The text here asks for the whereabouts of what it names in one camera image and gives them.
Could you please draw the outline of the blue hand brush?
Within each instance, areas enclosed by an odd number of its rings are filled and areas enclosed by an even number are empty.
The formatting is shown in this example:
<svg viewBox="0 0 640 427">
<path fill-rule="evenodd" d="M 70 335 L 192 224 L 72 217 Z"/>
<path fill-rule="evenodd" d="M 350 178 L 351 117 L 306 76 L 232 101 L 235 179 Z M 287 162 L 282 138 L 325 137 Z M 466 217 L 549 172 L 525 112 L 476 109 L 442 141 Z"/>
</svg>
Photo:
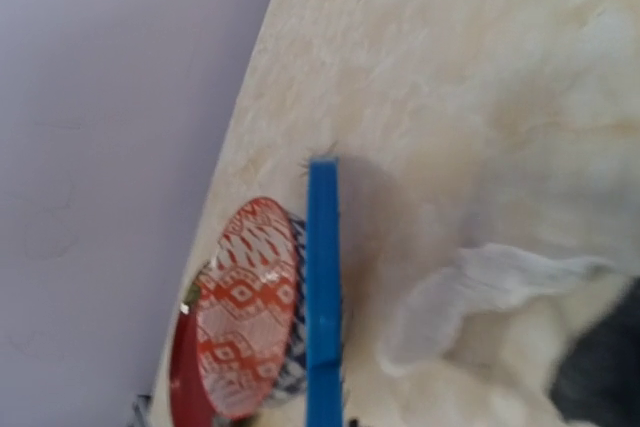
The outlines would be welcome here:
<svg viewBox="0 0 640 427">
<path fill-rule="evenodd" d="M 338 160 L 309 161 L 306 214 L 305 424 L 344 425 Z"/>
</svg>

